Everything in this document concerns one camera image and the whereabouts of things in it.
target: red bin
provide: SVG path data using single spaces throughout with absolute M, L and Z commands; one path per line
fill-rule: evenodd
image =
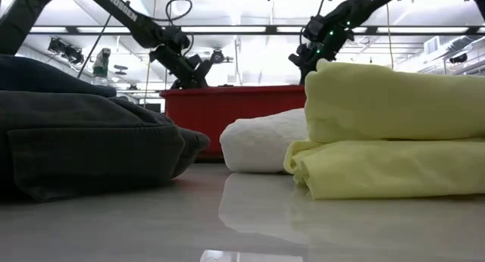
M 200 156 L 221 158 L 219 137 L 227 125 L 239 118 L 277 114 L 305 105 L 304 86 L 211 87 L 167 90 L 165 114 L 176 125 L 192 129 L 211 139 Z

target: glossy floor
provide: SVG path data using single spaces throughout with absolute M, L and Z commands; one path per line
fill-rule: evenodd
M 312 201 L 286 175 L 196 164 L 165 189 L 0 205 L 1 262 L 485 259 L 482 198 Z

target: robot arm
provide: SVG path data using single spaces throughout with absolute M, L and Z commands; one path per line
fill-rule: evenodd
M 44 7 L 51 0 L 14 0 L 0 19 L 0 54 L 15 55 L 34 26 Z M 150 17 L 134 11 L 123 0 L 93 0 L 126 26 L 133 38 L 144 48 L 156 48 L 150 61 L 162 63 L 177 79 L 190 88 L 205 88 L 208 64 L 199 56 L 185 58 L 181 51 L 190 41 L 179 27 L 160 27 Z
M 301 44 L 289 59 L 301 71 L 300 85 L 306 75 L 315 70 L 317 61 L 335 61 L 335 56 L 347 39 L 353 40 L 352 29 L 363 24 L 378 8 L 392 0 L 347 0 L 326 16 L 311 17 L 303 36 L 310 42 Z M 474 0 L 485 18 L 485 0 Z

